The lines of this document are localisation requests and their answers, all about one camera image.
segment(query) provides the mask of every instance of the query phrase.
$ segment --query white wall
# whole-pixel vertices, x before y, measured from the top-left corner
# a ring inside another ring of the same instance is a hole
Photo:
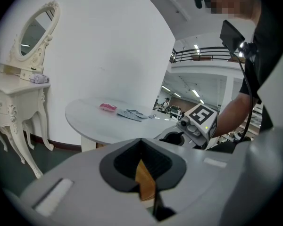
[[[0,61],[28,18],[52,0],[17,0],[0,24]],[[78,98],[107,96],[152,107],[174,45],[174,37],[150,0],[56,0],[59,22],[46,48],[44,74],[51,87],[45,106],[49,138],[80,144],[65,119]],[[40,136],[37,120],[35,133]]]
[[[171,97],[172,97],[170,94],[168,94],[166,92],[166,90],[164,88],[161,89],[158,96],[159,96],[159,98],[158,98],[159,104],[163,103],[166,100],[165,98],[169,98],[171,100]]]

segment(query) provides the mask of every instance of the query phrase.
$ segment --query oval mirror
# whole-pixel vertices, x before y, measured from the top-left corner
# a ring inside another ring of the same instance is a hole
[[[55,15],[54,9],[48,9],[32,19],[21,39],[20,53],[28,54],[39,42],[45,31],[49,28]]]

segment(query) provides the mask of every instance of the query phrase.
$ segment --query person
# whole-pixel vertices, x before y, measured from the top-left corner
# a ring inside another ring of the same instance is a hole
[[[166,100],[164,101],[164,103],[161,104],[161,111],[162,113],[166,114],[166,108],[169,106],[169,98],[166,98]]]
[[[254,60],[246,59],[245,74],[253,95],[253,106],[259,101],[257,90],[268,78],[283,53],[283,29],[275,16],[261,0],[204,0],[211,13],[225,13],[251,20],[255,26],[253,43],[257,46]],[[239,127],[250,113],[249,91],[243,80],[236,99],[231,101],[217,119],[214,137],[226,134]],[[273,124],[263,107],[260,132]]]
[[[180,119],[182,119],[183,117],[184,117],[184,111],[181,112],[181,118]]]

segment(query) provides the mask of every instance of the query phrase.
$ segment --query paper card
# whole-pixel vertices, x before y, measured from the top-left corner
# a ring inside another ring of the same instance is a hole
[[[134,114],[134,115],[136,115],[136,116],[138,116],[140,118],[148,118],[146,115],[144,115],[143,113],[138,112],[137,110],[128,110],[127,109],[127,111],[131,112],[132,114]]]
[[[121,116],[124,116],[126,118],[129,118],[131,120],[135,120],[135,121],[142,121],[140,118],[138,118],[136,115],[128,112],[128,111],[124,111],[124,110],[121,110],[121,109],[117,109],[117,114],[121,115]]]

